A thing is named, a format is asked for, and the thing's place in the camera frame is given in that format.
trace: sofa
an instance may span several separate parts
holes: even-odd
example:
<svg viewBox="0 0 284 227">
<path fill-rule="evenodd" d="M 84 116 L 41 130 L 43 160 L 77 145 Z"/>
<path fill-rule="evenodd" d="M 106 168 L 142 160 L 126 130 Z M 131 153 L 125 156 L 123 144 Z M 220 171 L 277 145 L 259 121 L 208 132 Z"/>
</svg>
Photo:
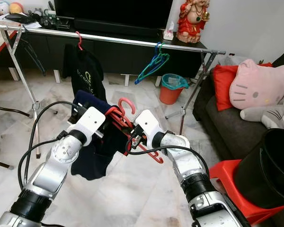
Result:
<svg viewBox="0 0 284 227">
<path fill-rule="evenodd" d="M 273 62 L 273 67 L 280 65 L 284 65 L 284 54 Z M 217 110 L 213 70 L 202 83 L 193 115 L 197 121 L 201 121 L 222 160 L 243 159 L 267 130 L 260 122 L 242 120 L 239 109 Z M 271 219 L 273 226 L 284 227 L 284 210 Z"/>
</svg>

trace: trash bin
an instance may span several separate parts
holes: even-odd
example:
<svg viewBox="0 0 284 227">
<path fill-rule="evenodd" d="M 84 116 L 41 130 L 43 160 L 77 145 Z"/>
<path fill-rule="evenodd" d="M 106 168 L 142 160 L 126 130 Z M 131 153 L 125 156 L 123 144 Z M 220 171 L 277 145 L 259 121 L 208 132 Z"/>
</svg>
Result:
<svg viewBox="0 0 284 227">
<path fill-rule="evenodd" d="M 284 205 L 284 130 L 270 129 L 239 164 L 235 184 L 251 203 L 265 209 Z"/>
<path fill-rule="evenodd" d="M 160 101 L 171 105 L 176 102 L 184 88 L 188 88 L 186 79 L 176 74 L 165 74 L 162 77 Z"/>
</svg>

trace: pink cushion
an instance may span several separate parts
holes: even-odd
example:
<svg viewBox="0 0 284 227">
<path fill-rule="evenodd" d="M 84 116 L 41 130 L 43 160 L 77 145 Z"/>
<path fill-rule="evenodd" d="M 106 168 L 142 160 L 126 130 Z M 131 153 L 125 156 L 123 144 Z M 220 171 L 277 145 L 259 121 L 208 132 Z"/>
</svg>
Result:
<svg viewBox="0 0 284 227">
<path fill-rule="evenodd" d="M 245 60 L 238 67 L 229 95 L 231 104 L 240 110 L 277 104 L 284 96 L 284 65 L 263 67 Z"/>
</svg>

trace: television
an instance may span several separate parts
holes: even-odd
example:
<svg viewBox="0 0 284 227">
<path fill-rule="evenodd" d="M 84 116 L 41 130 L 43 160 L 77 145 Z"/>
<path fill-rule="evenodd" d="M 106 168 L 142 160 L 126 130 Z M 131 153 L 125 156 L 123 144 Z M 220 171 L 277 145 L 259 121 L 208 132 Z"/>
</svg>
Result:
<svg viewBox="0 0 284 227">
<path fill-rule="evenodd" d="M 76 29 L 147 33 L 165 29 L 172 0 L 54 0 L 58 17 Z"/>
</svg>

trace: statue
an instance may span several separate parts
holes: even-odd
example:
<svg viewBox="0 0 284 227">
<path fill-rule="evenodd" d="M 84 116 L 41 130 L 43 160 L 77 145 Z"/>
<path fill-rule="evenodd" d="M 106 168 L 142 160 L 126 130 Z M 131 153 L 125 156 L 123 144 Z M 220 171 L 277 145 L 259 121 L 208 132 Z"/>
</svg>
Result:
<svg viewBox="0 0 284 227">
<path fill-rule="evenodd" d="M 210 0 L 186 0 L 180 8 L 179 28 L 177 38 L 184 43 L 197 43 L 200 41 L 201 29 L 209 21 Z"/>
</svg>

